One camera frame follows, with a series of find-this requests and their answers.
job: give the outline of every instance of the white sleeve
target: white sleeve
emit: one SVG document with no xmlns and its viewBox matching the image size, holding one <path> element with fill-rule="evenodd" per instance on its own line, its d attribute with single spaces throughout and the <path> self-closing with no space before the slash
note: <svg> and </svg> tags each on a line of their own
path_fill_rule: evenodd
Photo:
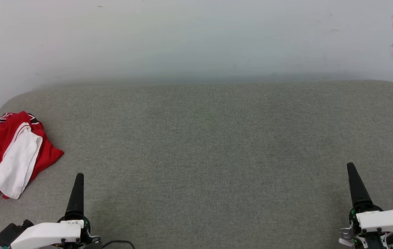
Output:
<svg viewBox="0 0 393 249">
<path fill-rule="evenodd" d="M 0 163 L 0 191 L 7 197 L 17 199 L 24 192 L 42 142 L 42 137 L 25 127 L 9 145 Z"/>
</svg>

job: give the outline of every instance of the gray fabric surface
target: gray fabric surface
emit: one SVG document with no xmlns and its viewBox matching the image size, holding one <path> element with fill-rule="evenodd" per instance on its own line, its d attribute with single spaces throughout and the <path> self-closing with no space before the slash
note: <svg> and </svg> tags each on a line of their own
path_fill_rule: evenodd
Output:
<svg viewBox="0 0 393 249">
<path fill-rule="evenodd" d="M 393 83 L 64 88 L 0 115 L 21 110 L 65 155 L 0 197 L 0 231 L 56 222 L 79 172 L 92 234 L 138 249 L 345 248 L 350 161 L 393 209 Z"/>
</svg>

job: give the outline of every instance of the gray object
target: gray object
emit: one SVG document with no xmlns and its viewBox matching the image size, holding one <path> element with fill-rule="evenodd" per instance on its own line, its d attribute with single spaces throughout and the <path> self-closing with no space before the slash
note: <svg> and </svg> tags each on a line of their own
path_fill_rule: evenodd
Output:
<svg viewBox="0 0 393 249">
<path fill-rule="evenodd" d="M 92 234 L 143 249 L 340 249 L 348 162 L 393 209 L 390 82 L 63 88 L 0 115 L 22 110 L 65 155 L 0 197 L 0 231 L 57 221 L 79 172 Z"/>
</svg>

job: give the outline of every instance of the black cable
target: black cable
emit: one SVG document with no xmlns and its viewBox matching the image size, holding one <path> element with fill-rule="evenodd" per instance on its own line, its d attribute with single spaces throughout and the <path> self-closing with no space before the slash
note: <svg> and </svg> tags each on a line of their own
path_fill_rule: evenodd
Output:
<svg viewBox="0 0 393 249">
<path fill-rule="evenodd" d="M 106 246 L 108 246 L 109 244 L 112 244 L 112 243 L 127 243 L 127 244 L 130 244 L 133 249 L 135 249 L 135 246 L 128 240 L 112 240 L 112 241 L 109 241 L 106 244 L 104 244 L 102 247 L 104 248 L 104 247 L 106 247 Z"/>
</svg>

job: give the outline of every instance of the white wall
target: white wall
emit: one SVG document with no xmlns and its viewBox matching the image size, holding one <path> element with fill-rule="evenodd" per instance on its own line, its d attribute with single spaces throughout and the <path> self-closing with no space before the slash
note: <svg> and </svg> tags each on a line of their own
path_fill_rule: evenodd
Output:
<svg viewBox="0 0 393 249">
<path fill-rule="evenodd" d="M 0 106 L 59 84 L 393 81 L 392 0 L 0 1 Z"/>
</svg>

